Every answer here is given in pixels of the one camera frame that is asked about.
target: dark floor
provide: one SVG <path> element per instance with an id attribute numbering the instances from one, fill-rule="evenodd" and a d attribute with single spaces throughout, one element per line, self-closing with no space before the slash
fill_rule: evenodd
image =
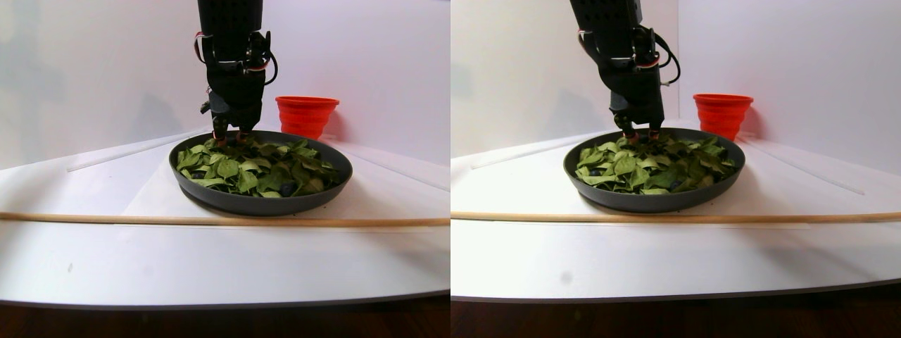
<path id="1" fill-rule="evenodd" d="M 901 337 L 901 285 L 631 304 L 452 302 L 454 337 Z"/>
<path id="2" fill-rule="evenodd" d="M 0 337 L 450 337 L 449 299 L 195 311 L 0 306 Z"/>
<path id="3" fill-rule="evenodd" d="M 194 311 L 0 306 L 0 337 L 901 337 L 901 285 L 594 305 L 449 302 Z"/>

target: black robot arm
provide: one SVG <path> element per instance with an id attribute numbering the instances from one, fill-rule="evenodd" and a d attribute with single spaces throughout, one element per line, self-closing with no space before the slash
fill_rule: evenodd
<path id="1" fill-rule="evenodd" d="M 211 111 L 213 136 L 220 145 L 225 144 L 229 125 L 240 129 L 240 142 L 259 122 L 263 87 L 278 75 L 269 32 L 265 36 L 259 32 L 263 2 L 197 0 L 197 7 L 202 31 L 195 36 L 194 47 L 197 58 L 206 65 L 209 84 L 209 100 L 200 112 Z M 270 61 L 275 74 L 266 81 Z"/>
<path id="2" fill-rule="evenodd" d="M 579 27 L 578 41 L 597 64 L 601 80 L 610 88 L 610 111 L 631 142 L 638 141 L 633 123 L 650 126 L 656 138 L 663 124 L 659 44 L 667 53 L 666 66 L 678 59 L 652 29 L 641 26 L 639 0 L 570 0 Z"/>

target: red cup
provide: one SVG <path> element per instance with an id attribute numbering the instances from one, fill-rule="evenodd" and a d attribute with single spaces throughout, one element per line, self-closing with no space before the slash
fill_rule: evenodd
<path id="1" fill-rule="evenodd" d="M 744 121 L 744 114 L 754 98 L 731 94 L 695 94 L 697 117 L 701 130 L 735 141 L 735 135 Z"/>
<path id="2" fill-rule="evenodd" d="M 340 101 L 327 97 L 277 96 L 281 131 L 319 140 Z"/>

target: white backdrop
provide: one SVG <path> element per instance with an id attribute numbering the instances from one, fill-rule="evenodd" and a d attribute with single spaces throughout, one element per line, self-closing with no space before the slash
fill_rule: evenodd
<path id="1" fill-rule="evenodd" d="M 692 95 L 754 96 L 742 129 L 901 174 L 901 2 L 680 0 L 683 118 Z"/>
<path id="2" fill-rule="evenodd" d="M 448 165 L 449 4 L 437 0 L 264 4 L 275 95 L 341 100 L 327 132 Z M 192 49 L 196 2 L 0 0 L 0 169 L 209 124 Z"/>
<path id="3" fill-rule="evenodd" d="M 642 14 L 681 57 L 678 2 L 644 0 Z M 461 0 L 450 16 L 453 156 L 615 128 L 569 1 Z M 663 88 L 668 119 L 678 117 L 678 91 Z"/>

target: wooden stick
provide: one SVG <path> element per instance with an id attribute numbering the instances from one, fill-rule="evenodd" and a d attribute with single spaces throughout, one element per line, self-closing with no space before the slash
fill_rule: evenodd
<path id="1" fill-rule="evenodd" d="M 86 224 L 160 224 L 160 225 L 228 225 L 228 226 L 284 226 L 318 228 L 420 227 L 447 226 L 450 218 L 411 219 L 301 219 L 301 218 L 240 218 L 240 217 L 175 217 L 125 215 L 52 215 L 0 213 L 0 220 L 86 223 Z"/>
<path id="2" fill-rule="evenodd" d="M 549 215 L 450 212 L 451 219 L 555 223 L 872 223 L 901 221 L 901 212 L 858 215 Z"/>

